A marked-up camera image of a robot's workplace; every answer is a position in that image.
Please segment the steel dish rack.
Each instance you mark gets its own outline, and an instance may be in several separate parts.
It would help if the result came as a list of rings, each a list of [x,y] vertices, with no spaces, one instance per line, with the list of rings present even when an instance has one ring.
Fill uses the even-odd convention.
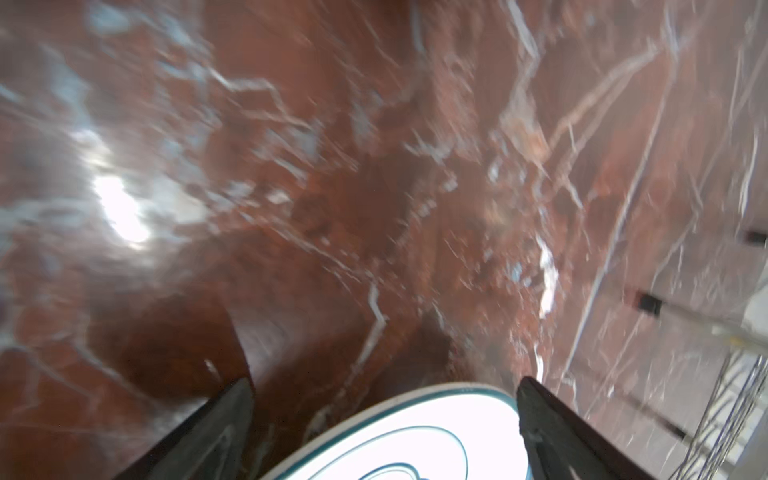
[[[638,422],[626,446],[658,479],[767,476],[767,230],[745,228],[734,245],[751,257],[723,270],[750,290],[627,293],[654,338],[636,384],[616,393]]]

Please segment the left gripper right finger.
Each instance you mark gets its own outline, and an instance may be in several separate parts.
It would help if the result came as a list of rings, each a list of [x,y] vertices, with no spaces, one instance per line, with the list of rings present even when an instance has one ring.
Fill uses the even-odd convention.
[[[651,477],[536,379],[520,381],[517,405],[533,479]]]

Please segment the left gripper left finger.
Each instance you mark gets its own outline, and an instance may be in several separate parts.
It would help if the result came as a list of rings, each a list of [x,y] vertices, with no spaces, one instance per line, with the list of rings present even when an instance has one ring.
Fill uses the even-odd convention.
[[[118,479],[235,479],[254,408],[250,382],[241,378],[210,398]]]

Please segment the white plate black emblem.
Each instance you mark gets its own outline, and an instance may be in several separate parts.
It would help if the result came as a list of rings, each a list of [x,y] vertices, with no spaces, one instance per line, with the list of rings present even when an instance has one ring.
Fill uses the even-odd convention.
[[[268,479],[529,479],[516,401],[479,383],[395,396],[313,439]]]

